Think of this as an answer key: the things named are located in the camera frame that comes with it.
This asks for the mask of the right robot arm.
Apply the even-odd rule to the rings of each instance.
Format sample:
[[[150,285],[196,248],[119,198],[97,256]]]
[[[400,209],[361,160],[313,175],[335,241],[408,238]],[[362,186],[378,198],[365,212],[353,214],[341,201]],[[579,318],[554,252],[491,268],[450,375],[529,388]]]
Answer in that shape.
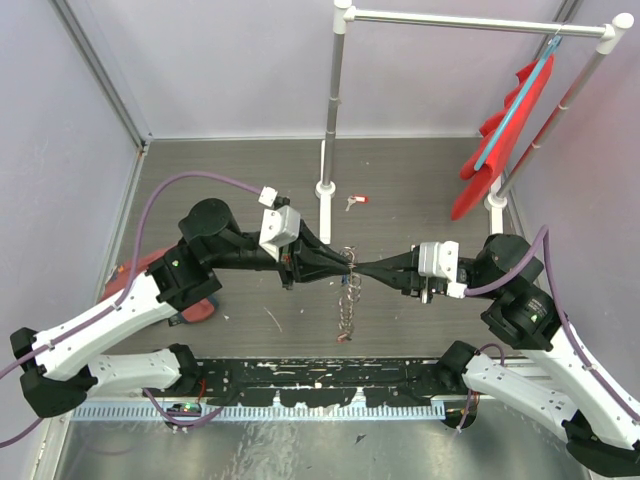
[[[453,241],[423,242],[406,254],[359,263],[357,273],[428,303],[436,295],[485,298],[481,320],[501,342],[534,362],[553,381],[546,389],[454,342],[436,363],[444,390],[484,393],[535,420],[562,440],[568,453],[603,477],[639,473],[639,403],[579,339],[558,300],[535,281],[549,266],[535,256],[548,245],[512,234],[489,236],[474,258]]]

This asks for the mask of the metal disc with keyrings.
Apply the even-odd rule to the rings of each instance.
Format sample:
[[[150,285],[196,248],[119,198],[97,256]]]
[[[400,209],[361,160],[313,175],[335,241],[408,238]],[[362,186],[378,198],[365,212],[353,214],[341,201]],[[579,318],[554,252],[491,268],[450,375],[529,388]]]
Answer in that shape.
[[[360,294],[361,294],[361,277],[354,270],[356,265],[355,248],[351,246],[344,247],[341,251],[341,255],[347,258],[349,262],[350,271],[347,275],[343,275],[341,280],[342,290],[341,290],[341,296],[338,302],[338,305],[339,305],[338,329],[339,329],[339,334],[346,332],[350,335],[352,340],[352,336],[355,331],[355,325],[354,325],[355,305],[358,303],[360,299]]]

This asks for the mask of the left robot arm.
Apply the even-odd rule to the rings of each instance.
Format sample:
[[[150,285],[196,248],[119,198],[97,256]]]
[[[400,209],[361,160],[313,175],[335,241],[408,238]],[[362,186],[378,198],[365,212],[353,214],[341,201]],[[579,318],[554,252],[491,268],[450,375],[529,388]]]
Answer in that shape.
[[[15,331],[10,342],[23,370],[23,396],[40,418],[66,413],[133,373],[110,372],[100,354],[134,333],[209,299],[219,269],[275,271],[283,287],[348,272],[284,201],[263,212],[260,231],[244,232],[222,200],[198,202],[179,223],[182,237],[125,287],[62,325]]]

